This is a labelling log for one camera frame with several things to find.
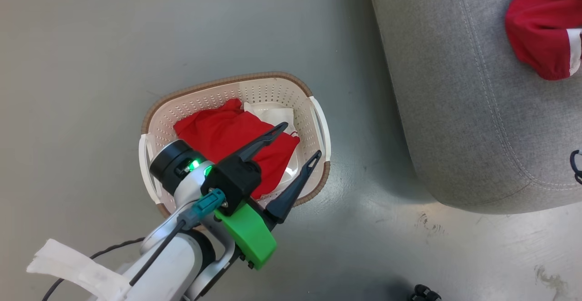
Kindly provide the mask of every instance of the brown basket rim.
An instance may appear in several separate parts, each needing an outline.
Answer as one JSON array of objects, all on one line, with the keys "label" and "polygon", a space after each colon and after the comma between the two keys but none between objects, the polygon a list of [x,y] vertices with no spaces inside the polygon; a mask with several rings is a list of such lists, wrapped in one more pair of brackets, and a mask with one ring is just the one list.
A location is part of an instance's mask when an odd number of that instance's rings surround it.
[{"label": "brown basket rim", "polygon": [[[160,107],[162,107],[162,105],[166,104],[166,102],[169,102],[170,100],[174,100],[174,99],[180,98],[184,95],[192,94],[193,92],[206,90],[206,89],[212,88],[212,87],[217,87],[217,86],[222,86],[222,85],[227,85],[227,84],[232,84],[232,83],[240,83],[242,81],[247,81],[247,80],[271,79],[271,78],[275,78],[275,79],[280,78],[280,79],[288,80],[288,81],[292,82],[293,84],[297,85],[299,88],[301,88],[301,90],[303,90],[303,92],[305,92],[307,97],[313,96],[313,94],[311,93],[311,90],[307,87],[307,85],[305,85],[305,83],[303,83],[303,81],[301,81],[300,79],[298,79],[297,77],[295,77],[291,74],[283,73],[282,71],[268,71],[268,72],[264,72],[264,73],[237,75],[237,76],[227,77],[224,79],[213,80],[213,81],[209,81],[208,83],[199,84],[199,85],[195,85],[192,87],[184,88],[182,90],[167,94],[167,95],[163,96],[162,98],[160,98],[156,103],[154,103],[150,107],[150,109],[146,113],[146,116],[144,117],[144,121],[141,124],[141,133],[142,134],[148,133],[149,128],[150,128],[151,119],[154,116],[154,113],[156,111],[158,111],[158,109]],[[313,199],[316,195],[318,195],[320,193],[320,191],[323,189],[324,185],[326,185],[327,179],[329,177],[330,168],[331,168],[331,163],[329,161],[324,162],[324,171],[323,171],[323,174],[321,175],[321,179],[320,179],[320,182],[318,183],[318,185],[310,193],[308,193],[304,197],[297,199],[297,201],[295,201],[295,204],[293,204],[293,206],[299,206],[300,204],[304,204],[305,202],[308,202],[309,200]],[[158,203],[158,204],[156,204],[156,206],[158,207],[158,210],[160,210],[160,213],[162,214],[162,216],[164,216],[164,218],[168,218],[170,216],[170,212],[169,212],[168,208],[166,208],[165,204]]]}]

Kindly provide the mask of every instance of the green block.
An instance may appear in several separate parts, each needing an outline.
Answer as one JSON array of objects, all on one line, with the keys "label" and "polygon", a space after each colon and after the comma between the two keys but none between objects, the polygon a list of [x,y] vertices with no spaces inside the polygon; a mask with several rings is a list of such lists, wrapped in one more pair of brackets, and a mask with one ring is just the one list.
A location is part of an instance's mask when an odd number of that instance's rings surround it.
[{"label": "green block", "polygon": [[230,217],[219,210],[214,210],[214,214],[222,220],[246,260],[252,261],[256,270],[261,269],[277,248],[277,242],[261,216],[248,204]]}]

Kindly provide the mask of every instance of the basket handle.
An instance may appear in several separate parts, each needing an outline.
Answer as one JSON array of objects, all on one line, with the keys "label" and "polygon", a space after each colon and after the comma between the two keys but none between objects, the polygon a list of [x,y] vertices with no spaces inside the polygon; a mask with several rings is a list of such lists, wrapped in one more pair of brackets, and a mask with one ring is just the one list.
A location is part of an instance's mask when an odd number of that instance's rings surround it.
[{"label": "basket handle", "polygon": [[142,134],[139,143],[139,160],[140,160],[140,171],[141,178],[144,181],[145,189],[150,195],[151,199],[154,200],[156,204],[161,203],[158,193],[156,192],[156,186],[154,185],[154,178],[150,175],[150,158],[151,154],[150,145],[148,143],[148,134]]},{"label": "basket handle", "polygon": [[324,115],[324,111],[322,110],[320,103],[317,102],[314,96],[310,96],[309,100],[311,101],[311,104],[316,111],[316,117],[318,121],[317,127],[320,129],[320,135],[324,143],[324,158],[326,161],[329,161],[331,159],[331,138],[329,137],[329,128],[327,127],[326,115]]}]

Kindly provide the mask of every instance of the red garment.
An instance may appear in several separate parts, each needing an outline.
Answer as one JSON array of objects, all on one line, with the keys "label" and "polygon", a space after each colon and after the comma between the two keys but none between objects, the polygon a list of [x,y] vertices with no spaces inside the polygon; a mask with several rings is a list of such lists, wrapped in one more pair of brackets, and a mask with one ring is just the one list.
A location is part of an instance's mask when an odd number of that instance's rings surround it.
[{"label": "red garment", "polygon": [[582,0],[513,0],[505,29],[517,58],[547,80],[580,67]]},{"label": "red garment", "polygon": [[[178,121],[174,130],[180,139],[208,160],[218,163],[273,128],[252,113],[241,110],[241,104],[241,100],[232,99],[218,109],[196,112]],[[251,194],[253,199],[272,192],[279,185],[297,144],[299,137],[281,133],[253,158],[261,167],[261,184]]]}]

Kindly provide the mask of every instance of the green light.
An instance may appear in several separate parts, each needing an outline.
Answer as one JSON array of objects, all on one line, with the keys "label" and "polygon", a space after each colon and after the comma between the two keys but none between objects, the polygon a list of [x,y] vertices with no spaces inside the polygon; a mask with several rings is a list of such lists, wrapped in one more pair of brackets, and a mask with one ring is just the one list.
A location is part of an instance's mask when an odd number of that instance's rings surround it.
[{"label": "green light", "polygon": [[190,169],[190,171],[193,171],[194,169],[198,168],[198,166],[200,166],[200,163],[198,162],[198,160],[194,160],[192,161],[191,164],[188,165],[188,168]]},{"label": "green light", "polygon": [[204,169],[204,177],[208,176],[208,174],[210,173],[210,169],[212,169],[212,166],[208,166],[206,167],[206,169]]}]

